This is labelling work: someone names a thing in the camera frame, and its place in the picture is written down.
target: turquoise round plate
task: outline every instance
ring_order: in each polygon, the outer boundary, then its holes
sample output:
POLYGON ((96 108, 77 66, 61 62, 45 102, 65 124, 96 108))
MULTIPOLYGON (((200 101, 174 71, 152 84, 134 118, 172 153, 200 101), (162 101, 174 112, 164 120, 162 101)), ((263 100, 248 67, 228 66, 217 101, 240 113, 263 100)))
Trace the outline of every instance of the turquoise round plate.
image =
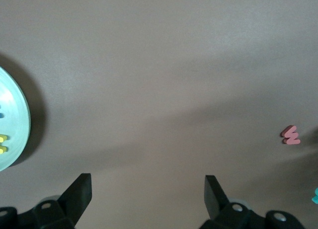
POLYGON ((26 98, 14 79, 0 67, 0 171, 23 152, 31 129, 26 98))

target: light blue plate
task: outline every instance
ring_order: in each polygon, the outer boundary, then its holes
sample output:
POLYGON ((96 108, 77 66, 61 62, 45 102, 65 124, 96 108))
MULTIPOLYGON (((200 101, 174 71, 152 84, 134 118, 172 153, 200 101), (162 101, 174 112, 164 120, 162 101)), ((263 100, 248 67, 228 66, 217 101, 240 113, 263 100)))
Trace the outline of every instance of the light blue plate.
POLYGON ((0 135, 8 137, 0 143, 0 146, 7 147, 7 151, 0 154, 0 171, 19 158, 30 129, 31 117, 26 98, 14 79, 0 67, 0 135))

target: silver bolt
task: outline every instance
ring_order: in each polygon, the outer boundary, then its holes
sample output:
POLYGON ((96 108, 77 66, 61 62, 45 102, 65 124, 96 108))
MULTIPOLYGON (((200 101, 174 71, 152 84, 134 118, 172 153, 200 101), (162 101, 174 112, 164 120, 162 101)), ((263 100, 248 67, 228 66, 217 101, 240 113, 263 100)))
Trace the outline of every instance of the silver bolt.
POLYGON ((286 217, 283 214, 281 214, 281 213, 275 213, 274 217, 277 220, 282 221, 282 222, 285 222, 287 220, 286 217))
POLYGON ((8 214, 8 211, 1 211, 0 212, 0 217, 3 217, 3 216, 5 216, 5 215, 7 215, 8 214))
POLYGON ((237 212, 242 212, 243 208, 239 204, 234 204, 232 208, 237 212))

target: gray table surface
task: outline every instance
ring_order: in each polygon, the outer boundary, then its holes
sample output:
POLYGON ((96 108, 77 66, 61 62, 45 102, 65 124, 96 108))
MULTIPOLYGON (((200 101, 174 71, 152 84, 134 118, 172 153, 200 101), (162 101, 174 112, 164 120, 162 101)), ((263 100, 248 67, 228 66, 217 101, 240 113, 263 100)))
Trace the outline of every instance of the gray table surface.
POLYGON ((0 0, 0 66, 33 124, 1 206, 90 172, 78 229, 196 229, 213 174, 316 229, 317 1, 0 0), (291 124, 300 145, 281 143, 291 124))

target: yellow plastic piece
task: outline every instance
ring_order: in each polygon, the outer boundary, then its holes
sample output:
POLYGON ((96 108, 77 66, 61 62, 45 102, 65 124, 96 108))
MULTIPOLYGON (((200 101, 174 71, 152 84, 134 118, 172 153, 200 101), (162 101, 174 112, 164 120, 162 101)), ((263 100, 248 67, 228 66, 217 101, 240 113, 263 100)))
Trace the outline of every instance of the yellow plastic piece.
POLYGON ((0 146, 0 154, 3 154, 6 152, 6 147, 0 146))
POLYGON ((5 135, 0 135, 0 143, 3 143, 4 141, 6 141, 8 139, 7 136, 5 135))

